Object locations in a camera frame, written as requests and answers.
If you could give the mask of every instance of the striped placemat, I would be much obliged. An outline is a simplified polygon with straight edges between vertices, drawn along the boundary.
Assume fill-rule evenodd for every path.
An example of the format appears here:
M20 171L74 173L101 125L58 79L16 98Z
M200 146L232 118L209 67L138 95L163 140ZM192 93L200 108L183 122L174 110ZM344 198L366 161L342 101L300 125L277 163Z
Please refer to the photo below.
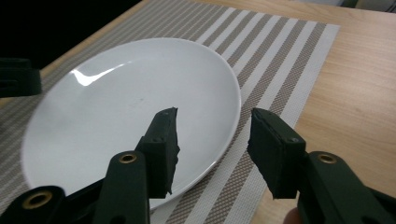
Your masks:
M43 79L49 90L106 49L153 37L195 41L218 52L237 75L242 112L222 159L192 189L151 211L151 223L249 223L266 185L250 160L250 111L269 109L294 127L339 26L185 0L151 0ZM0 113L0 212L28 190L20 163L23 132L38 96L15 98Z

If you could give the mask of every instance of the plate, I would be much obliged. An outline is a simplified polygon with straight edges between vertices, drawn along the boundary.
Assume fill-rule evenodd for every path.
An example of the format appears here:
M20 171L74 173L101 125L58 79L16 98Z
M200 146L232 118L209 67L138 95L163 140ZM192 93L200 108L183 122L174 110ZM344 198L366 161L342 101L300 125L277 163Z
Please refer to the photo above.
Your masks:
M134 150L154 115L177 108L180 146L173 194L190 189L230 144L241 96L230 65L215 51L177 38L152 38L93 56L46 94L23 137L21 164L31 188L66 195L102 179L110 159Z

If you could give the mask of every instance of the table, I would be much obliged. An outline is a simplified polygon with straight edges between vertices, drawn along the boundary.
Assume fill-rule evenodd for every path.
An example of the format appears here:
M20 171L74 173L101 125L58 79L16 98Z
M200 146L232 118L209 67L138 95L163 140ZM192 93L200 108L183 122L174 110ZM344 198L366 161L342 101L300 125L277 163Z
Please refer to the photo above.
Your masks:
M58 60L42 69L45 77L120 22L143 1L120 15ZM276 0L200 0L300 20L340 25L295 130L307 151L343 158L373 189L396 197L396 16L359 9ZM0 105L13 99L1 99ZM295 200L273 201L266 190L251 223L281 223Z

